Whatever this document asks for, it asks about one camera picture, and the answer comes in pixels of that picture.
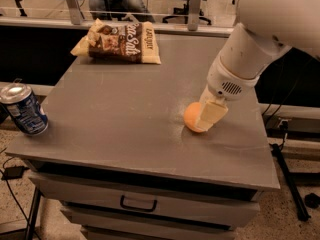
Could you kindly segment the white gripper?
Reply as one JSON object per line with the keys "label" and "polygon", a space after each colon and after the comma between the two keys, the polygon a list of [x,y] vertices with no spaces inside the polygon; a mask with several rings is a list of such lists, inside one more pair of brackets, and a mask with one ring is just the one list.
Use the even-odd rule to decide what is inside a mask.
{"label": "white gripper", "polygon": [[199,101],[199,112],[195,120],[195,128],[201,132],[208,131],[228,112],[226,101],[241,99],[257,83],[259,77],[243,79],[231,73],[217,56],[208,75],[207,84]]}

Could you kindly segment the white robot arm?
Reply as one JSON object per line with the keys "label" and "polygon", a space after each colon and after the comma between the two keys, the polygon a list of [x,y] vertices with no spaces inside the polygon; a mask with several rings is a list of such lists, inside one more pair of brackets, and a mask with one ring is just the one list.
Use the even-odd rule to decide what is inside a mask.
{"label": "white robot arm", "polygon": [[237,24],[212,63],[198,111],[185,119],[209,130],[257,83],[272,62],[292,48],[320,56],[320,0],[236,0]]}

